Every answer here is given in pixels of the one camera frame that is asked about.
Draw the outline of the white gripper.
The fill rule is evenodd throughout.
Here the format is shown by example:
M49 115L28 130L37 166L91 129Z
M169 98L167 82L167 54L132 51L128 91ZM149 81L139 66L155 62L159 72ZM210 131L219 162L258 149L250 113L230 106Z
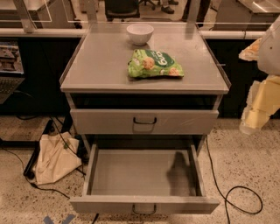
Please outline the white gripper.
M241 60L252 61L259 58L261 38L239 53ZM262 82L254 81L248 92L246 107L242 112L240 131L255 134L280 109L280 77L269 75Z

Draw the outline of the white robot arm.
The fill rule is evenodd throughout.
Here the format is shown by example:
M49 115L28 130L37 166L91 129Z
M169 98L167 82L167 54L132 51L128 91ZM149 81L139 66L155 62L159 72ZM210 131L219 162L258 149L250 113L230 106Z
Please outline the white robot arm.
M263 81L253 82L241 115L240 131L251 135L280 109L280 17L261 38L242 50L239 58L256 60L258 69L268 75Z

